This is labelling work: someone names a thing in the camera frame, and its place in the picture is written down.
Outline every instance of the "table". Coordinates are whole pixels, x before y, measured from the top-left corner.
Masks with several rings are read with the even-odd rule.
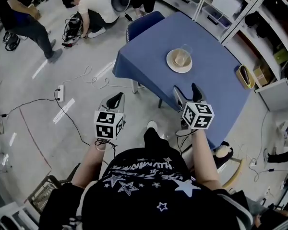
[[[184,74],[172,71],[167,53],[187,44],[192,47],[192,69]],[[113,74],[139,82],[174,110],[176,85],[192,98],[194,82],[204,92],[215,117],[206,130],[210,148],[221,144],[236,122],[250,93],[235,74],[239,61],[209,32],[181,12],[155,24],[118,52]]]

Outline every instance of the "floor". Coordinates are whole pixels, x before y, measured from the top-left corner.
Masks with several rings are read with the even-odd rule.
[[[42,3],[38,9],[42,14],[40,22],[51,30],[50,39],[56,39],[55,49],[60,48],[64,20],[76,12],[76,8],[66,9],[61,0],[49,0]],[[169,16],[173,10],[157,2],[155,10]],[[135,14],[128,11],[131,17]],[[140,89],[133,94],[123,87],[105,87],[104,79],[109,78],[110,84],[130,86],[129,80],[117,79],[109,70],[103,72],[110,62],[115,60],[117,51],[126,43],[126,28],[128,21],[120,17],[118,23],[103,35],[92,40],[80,40],[73,48],[63,50],[62,57],[54,65],[46,64],[34,77],[36,70],[45,61],[42,51],[30,39],[22,41],[13,52],[6,52],[0,34],[0,113],[7,113],[14,107],[38,98],[53,99],[54,90],[65,80],[82,75],[87,66],[92,66],[92,72],[85,77],[90,81],[99,76],[94,86],[82,78],[65,84],[65,102],[71,98],[75,103],[68,114],[77,124],[82,138],[87,143],[94,136],[94,110],[100,101],[112,93],[124,92],[126,95],[125,114],[126,126],[116,141],[117,153],[126,149],[141,147],[144,144],[143,134],[149,120],[157,121],[159,134],[169,139],[175,145],[174,132],[179,129],[180,116],[165,103],[157,109],[158,98],[148,89]],[[7,189],[12,199],[23,204],[27,197],[51,173],[59,180],[65,179],[86,153],[88,147],[79,139],[72,122],[65,116],[57,124],[53,118],[60,111],[55,102],[41,100],[22,106],[4,120],[5,133],[0,135],[0,151],[9,155],[12,169],[0,174],[0,183]],[[234,157],[246,158],[244,167],[235,190],[244,190],[245,194],[257,200],[264,195],[268,186],[271,195],[268,201],[274,202],[280,194],[280,184],[286,172],[262,173],[258,182],[254,182],[255,172],[247,165],[250,158],[257,158],[260,147],[272,149],[277,140],[273,113],[266,115],[261,140],[262,121],[267,108],[258,94],[252,92],[241,112],[236,124],[225,139],[234,148]],[[11,137],[16,137],[10,146]],[[113,159],[113,150],[105,154],[105,161]],[[287,164],[271,168],[288,168]],[[221,181],[228,180],[237,165],[229,162],[220,174]],[[260,153],[257,171],[265,170],[263,153]]]

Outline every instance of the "star print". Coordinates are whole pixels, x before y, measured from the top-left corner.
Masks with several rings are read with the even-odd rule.
[[[112,175],[111,178],[104,180],[104,182],[109,182],[109,181],[111,181],[111,187],[114,187],[117,181],[125,181],[125,179],[122,178],[122,175]]]
[[[150,170],[150,173],[151,173],[151,174],[156,174],[157,171],[158,171],[157,169],[153,169],[153,170]]]
[[[163,210],[168,209],[167,203],[163,204],[163,203],[159,202],[159,205],[157,206],[157,208],[160,209],[160,211],[162,212]]]
[[[161,185],[160,185],[160,183],[154,182],[154,183],[152,184],[152,186],[155,186],[156,188],[158,188],[158,187],[160,187]]]
[[[173,181],[176,182],[177,185],[179,186],[175,189],[175,191],[184,191],[184,193],[188,197],[192,197],[193,189],[201,190],[199,187],[193,186],[191,180],[186,180],[185,182],[182,182],[182,181],[173,179]]]
[[[121,188],[118,190],[119,192],[125,191],[126,194],[128,194],[128,196],[130,196],[132,191],[138,191],[139,189],[136,188],[135,186],[133,186],[133,182],[130,182],[128,184],[124,183],[124,182],[119,182],[121,184]]]
[[[171,162],[172,161],[172,159],[170,159],[170,158],[167,158],[167,159],[164,159],[165,160],[165,162]]]

